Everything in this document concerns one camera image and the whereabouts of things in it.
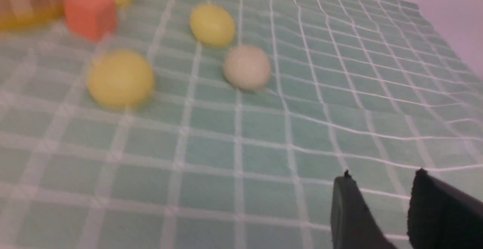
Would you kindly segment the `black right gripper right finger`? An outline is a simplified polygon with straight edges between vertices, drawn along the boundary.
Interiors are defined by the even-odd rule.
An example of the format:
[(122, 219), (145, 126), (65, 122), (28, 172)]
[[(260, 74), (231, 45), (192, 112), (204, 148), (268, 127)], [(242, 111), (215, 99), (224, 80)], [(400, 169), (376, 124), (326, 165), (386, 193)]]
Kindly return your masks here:
[(409, 201), (408, 237), (414, 249), (481, 249), (483, 204), (419, 169)]

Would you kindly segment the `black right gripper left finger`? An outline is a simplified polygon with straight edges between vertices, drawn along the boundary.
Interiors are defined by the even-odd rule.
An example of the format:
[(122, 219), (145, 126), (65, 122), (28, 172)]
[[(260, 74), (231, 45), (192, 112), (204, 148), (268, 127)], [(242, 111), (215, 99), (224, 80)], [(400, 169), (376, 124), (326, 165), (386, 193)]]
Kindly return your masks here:
[(331, 204), (334, 249), (395, 249), (377, 225), (356, 181), (344, 171), (334, 179)]

